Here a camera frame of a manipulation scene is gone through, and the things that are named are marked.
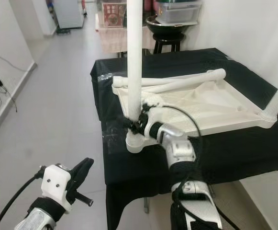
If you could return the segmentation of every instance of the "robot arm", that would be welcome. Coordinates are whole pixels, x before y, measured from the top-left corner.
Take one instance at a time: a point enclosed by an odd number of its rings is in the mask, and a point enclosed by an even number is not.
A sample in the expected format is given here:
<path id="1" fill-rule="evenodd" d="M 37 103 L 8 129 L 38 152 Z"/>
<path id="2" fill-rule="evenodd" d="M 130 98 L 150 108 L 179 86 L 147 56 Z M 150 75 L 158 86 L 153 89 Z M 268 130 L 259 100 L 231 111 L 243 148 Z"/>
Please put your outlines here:
<path id="1" fill-rule="evenodd" d="M 153 120 L 154 116 L 150 116 L 152 107 L 144 104 L 139 121 L 126 119 L 125 124 L 135 134 L 155 139 L 166 151 L 172 173 L 172 230 L 222 229 L 220 215 L 207 184 L 200 181 L 201 177 L 195 178 L 195 174 L 200 172 L 195 172 L 197 156 L 189 137 L 170 124 Z"/>
<path id="2" fill-rule="evenodd" d="M 15 230 L 53 230 L 56 222 L 63 214 L 71 211 L 71 205 L 76 199 L 89 207 L 93 200 L 77 192 L 86 179 L 94 160 L 84 159 L 72 170 L 62 164 L 41 166 L 38 173 L 30 179 L 9 201 L 0 214 L 0 221 L 18 195 L 34 180 L 42 178 L 41 189 L 43 197 L 37 198 L 30 206 L 28 214 L 14 229 Z"/>

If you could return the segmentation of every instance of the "table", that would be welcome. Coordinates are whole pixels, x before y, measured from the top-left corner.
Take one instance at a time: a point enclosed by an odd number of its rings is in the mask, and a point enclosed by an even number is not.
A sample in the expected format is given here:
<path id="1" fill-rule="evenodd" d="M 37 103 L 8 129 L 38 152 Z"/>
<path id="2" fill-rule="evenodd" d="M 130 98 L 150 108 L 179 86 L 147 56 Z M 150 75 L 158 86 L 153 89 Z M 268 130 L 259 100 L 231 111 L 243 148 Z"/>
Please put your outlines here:
<path id="1" fill-rule="evenodd" d="M 127 51 L 127 28 L 123 27 L 104 27 L 99 23 L 99 17 L 95 15 L 95 30 L 100 35 L 101 48 L 105 53 L 120 53 Z M 155 40 L 153 33 L 147 26 L 142 27 L 143 49 L 154 49 Z"/>
<path id="2" fill-rule="evenodd" d="M 225 80 L 264 109 L 276 88 L 213 49 L 164 53 L 143 57 L 143 76 L 166 78 L 224 68 Z M 98 60 L 91 71 L 95 105 L 103 131 L 103 157 L 107 185 L 108 229 L 116 229 L 124 207 L 141 197 L 168 193 L 171 173 L 160 146 L 141 153 L 126 149 L 122 109 L 112 93 L 112 73 L 127 76 L 127 59 Z M 231 182 L 278 170 L 278 121 L 271 129 L 251 127 L 204 136 L 202 177 L 210 184 Z"/>

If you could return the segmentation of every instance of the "gray floor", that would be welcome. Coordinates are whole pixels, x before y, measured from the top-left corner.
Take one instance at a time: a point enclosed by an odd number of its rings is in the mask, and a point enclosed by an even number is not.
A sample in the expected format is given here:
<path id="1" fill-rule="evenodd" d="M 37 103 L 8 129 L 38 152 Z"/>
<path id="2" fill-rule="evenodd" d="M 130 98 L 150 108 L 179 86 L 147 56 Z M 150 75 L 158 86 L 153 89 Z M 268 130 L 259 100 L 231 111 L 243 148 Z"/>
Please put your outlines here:
<path id="1" fill-rule="evenodd" d="M 59 230 L 107 229 L 102 135 L 89 73 L 96 59 L 116 55 L 102 53 L 94 31 L 94 4 L 87 4 L 87 8 L 89 18 L 83 29 L 53 38 L 17 100 L 19 112 L 11 110 L 0 128 L 0 212 L 39 165 L 61 162 L 73 167 L 85 157 L 95 160 L 79 189 L 94 199 L 94 205 L 76 202 L 73 211 L 58 222 Z M 12 229 L 21 221 L 31 202 L 41 195 L 40 184 L 35 182 L 19 197 L 3 219 L 1 230 Z M 250 223 L 242 224 L 244 229 L 262 229 L 255 221 L 246 221 L 253 217 L 233 191 L 222 197 L 223 202 L 229 196 L 234 199 L 229 199 L 230 205 L 224 205 L 223 211 L 233 213 L 229 207 L 234 206 L 233 210 L 238 210 L 234 213 L 242 213 L 234 215 L 234 221 Z M 169 230 L 170 204 L 170 194 L 156 196 L 150 200 L 147 215 L 142 199 L 135 200 L 124 210 L 118 229 Z"/>

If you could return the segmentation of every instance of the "white container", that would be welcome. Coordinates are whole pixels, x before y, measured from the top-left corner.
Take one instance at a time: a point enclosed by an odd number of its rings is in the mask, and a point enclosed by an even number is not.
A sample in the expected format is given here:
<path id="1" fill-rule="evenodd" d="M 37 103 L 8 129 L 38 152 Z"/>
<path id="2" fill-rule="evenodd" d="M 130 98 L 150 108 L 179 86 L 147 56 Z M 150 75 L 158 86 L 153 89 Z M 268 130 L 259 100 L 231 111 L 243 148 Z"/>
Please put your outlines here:
<path id="1" fill-rule="evenodd" d="M 156 20 L 163 25 L 197 24 L 201 1 L 164 3 L 158 2 Z"/>
<path id="2" fill-rule="evenodd" d="M 77 0 L 54 0 L 54 8 L 61 29 L 81 28 L 84 22 L 81 2 Z"/>

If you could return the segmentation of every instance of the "black stool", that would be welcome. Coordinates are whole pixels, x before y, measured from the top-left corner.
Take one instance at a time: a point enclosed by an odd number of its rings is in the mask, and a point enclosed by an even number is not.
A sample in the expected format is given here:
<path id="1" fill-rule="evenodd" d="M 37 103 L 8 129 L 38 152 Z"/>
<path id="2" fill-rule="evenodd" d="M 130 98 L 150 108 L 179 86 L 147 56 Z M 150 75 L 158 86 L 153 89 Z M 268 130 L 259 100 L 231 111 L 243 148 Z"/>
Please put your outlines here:
<path id="1" fill-rule="evenodd" d="M 171 52 L 180 51 L 180 41 L 184 38 L 184 34 L 154 34 L 153 39 L 156 41 L 154 54 L 161 54 L 162 46 L 172 45 Z"/>

